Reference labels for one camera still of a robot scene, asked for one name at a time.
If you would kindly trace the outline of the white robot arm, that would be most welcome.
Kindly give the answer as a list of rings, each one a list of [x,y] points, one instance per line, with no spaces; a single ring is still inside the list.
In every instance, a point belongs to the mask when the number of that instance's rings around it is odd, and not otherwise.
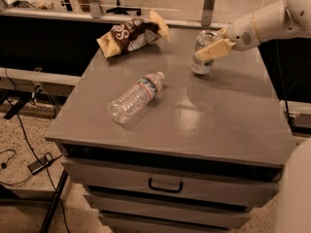
[[[218,31],[216,42],[198,50],[199,60],[249,50],[276,39],[311,35],[311,0],[277,1]],[[311,139],[291,153],[280,181],[273,233],[311,233]]]

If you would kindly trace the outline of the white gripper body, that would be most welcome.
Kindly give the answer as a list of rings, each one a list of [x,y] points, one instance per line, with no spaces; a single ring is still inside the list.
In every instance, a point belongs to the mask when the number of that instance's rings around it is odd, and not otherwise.
[[[293,33],[289,10],[283,1],[278,1],[240,17],[225,35],[235,50],[249,50],[270,40],[289,39]]]

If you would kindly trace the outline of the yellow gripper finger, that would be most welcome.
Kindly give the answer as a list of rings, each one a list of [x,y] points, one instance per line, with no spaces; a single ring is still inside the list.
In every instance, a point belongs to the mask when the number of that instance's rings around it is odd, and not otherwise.
[[[218,39],[212,42],[198,41],[196,45],[194,56],[199,61],[205,61],[228,55],[236,43],[229,39]]]
[[[227,28],[224,27],[224,28],[218,30],[217,35],[220,36],[221,38],[226,39],[227,38]]]

